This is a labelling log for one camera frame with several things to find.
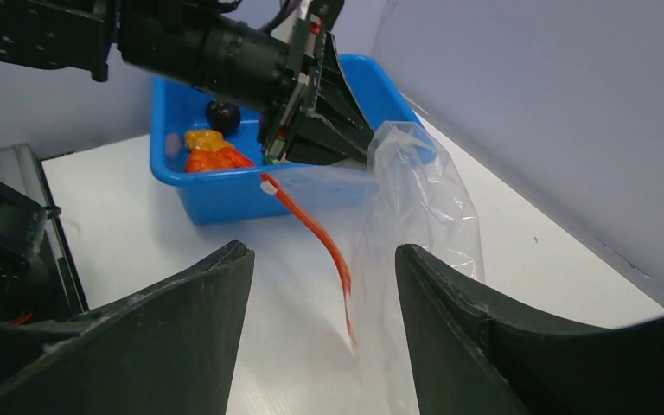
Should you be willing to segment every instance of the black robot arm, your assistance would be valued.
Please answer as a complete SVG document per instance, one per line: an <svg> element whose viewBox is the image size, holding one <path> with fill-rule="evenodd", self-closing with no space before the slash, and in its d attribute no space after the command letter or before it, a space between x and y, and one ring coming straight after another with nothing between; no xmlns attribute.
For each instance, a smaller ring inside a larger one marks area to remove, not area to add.
<svg viewBox="0 0 664 415"><path fill-rule="evenodd" d="M0 61L105 81L115 42L136 67L263 113L272 162L365 163L373 132L329 33L343 3L311 2L287 44L223 16L238 0L0 0Z"/></svg>

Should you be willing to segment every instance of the white tabletop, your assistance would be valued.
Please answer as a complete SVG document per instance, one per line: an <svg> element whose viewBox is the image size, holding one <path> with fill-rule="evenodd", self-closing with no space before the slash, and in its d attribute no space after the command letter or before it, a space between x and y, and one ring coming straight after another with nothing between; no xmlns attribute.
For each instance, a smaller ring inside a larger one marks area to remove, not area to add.
<svg viewBox="0 0 664 415"><path fill-rule="evenodd" d="M604 327L664 314L537 208L423 121L449 151L480 218L485 278L541 310ZM352 413L334 265L293 217L197 228L149 171L149 138L44 162L91 307L140 290L239 239L256 252L228 414Z"/></svg>

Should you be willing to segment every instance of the ziplock bag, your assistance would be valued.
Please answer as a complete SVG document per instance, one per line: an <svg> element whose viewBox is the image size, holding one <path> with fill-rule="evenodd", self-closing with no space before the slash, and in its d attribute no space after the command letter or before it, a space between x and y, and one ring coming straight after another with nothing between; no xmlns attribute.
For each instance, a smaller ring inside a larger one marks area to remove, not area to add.
<svg viewBox="0 0 664 415"><path fill-rule="evenodd" d="M484 282L476 212L449 154L421 125L387 122L375 134L367 169L346 163L274 177L327 229L352 272L360 413L417 414L396 247L418 244Z"/></svg>

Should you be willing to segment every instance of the black ball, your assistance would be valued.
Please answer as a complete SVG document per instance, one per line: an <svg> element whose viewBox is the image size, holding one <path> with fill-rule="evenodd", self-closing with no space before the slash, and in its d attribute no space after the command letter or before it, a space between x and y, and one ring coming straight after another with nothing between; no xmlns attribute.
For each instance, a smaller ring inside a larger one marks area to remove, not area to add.
<svg viewBox="0 0 664 415"><path fill-rule="evenodd" d="M205 116L210 128L223 136L234 133L240 125L240 108L227 102L212 100L207 104Z"/></svg>

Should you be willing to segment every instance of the wall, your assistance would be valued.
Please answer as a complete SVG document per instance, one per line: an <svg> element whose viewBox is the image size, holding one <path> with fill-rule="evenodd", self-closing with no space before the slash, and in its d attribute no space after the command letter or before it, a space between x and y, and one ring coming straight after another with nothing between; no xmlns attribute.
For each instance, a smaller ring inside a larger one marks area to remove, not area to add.
<svg viewBox="0 0 664 415"><path fill-rule="evenodd" d="M664 1L391 0L373 56L664 305Z"/></svg>
<svg viewBox="0 0 664 415"><path fill-rule="evenodd" d="M369 54L385 0L348 0L335 30L342 52ZM276 0L245 0L231 16L252 26L271 19ZM40 156L149 131L151 78L114 51L110 80L76 69L45 72L0 62L0 147L28 142Z"/></svg>

